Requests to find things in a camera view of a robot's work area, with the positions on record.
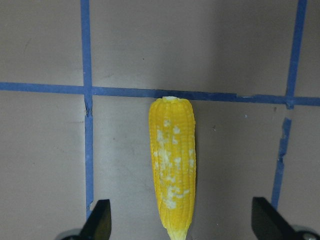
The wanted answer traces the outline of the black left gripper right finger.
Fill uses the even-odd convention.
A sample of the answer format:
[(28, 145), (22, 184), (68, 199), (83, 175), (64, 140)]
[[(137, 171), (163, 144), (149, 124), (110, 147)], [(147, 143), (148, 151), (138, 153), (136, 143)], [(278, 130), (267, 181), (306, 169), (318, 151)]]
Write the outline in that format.
[(318, 240), (320, 235), (307, 228), (294, 228), (264, 198), (253, 197), (251, 228), (258, 240)]

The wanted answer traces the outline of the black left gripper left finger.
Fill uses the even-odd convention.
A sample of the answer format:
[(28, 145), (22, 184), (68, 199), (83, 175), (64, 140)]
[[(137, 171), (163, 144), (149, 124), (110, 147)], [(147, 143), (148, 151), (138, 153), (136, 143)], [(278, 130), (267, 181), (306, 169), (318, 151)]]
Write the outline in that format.
[(59, 237), (58, 240), (109, 240), (111, 233), (111, 203), (109, 199), (101, 199), (97, 201), (79, 233)]

